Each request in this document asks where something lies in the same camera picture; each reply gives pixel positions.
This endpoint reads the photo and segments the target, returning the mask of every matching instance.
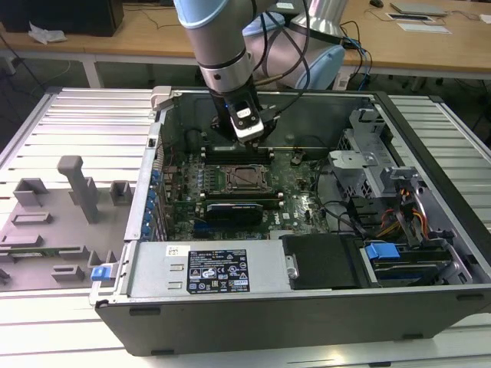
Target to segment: laptop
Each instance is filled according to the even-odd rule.
[[[409,3],[409,2],[391,2],[392,8],[401,14],[432,15],[435,17],[445,17],[448,14],[435,5]]]

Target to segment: black box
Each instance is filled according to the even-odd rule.
[[[122,0],[0,0],[0,21],[8,32],[26,32],[29,22],[50,31],[112,36],[123,21]]]

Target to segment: power supply label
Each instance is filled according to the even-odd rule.
[[[187,291],[190,294],[250,291],[245,249],[190,251],[187,269]]]

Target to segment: orange wire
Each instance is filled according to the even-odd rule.
[[[382,215],[382,217],[381,217],[381,220],[382,220],[382,225],[381,225],[381,228],[383,228],[383,227],[384,227],[384,225],[385,225],[385,216],[387,216],[387,215],[389,214],[389,212],[394,212],[394,210],[393,210],[393,209],[388,209],[388,210],[387,210],[387,211],[386,211],[386,212],[385,212],[385,213]]]
[[[428,229],[427,229],[427,222],[426,222],[426,218],[421,215],[418,211],[416,211],[415,209],[413,209],[413,215],[417,216],[421,222],[421,229],[423,230],[423,236],[425,238],[428,238]]]

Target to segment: black plastic cover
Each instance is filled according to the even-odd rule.
[[[299,277],[294,290],[369,288],[360,254],[361,239],[352,235],[310,234],[283,237],[285,255],[295,256]]]

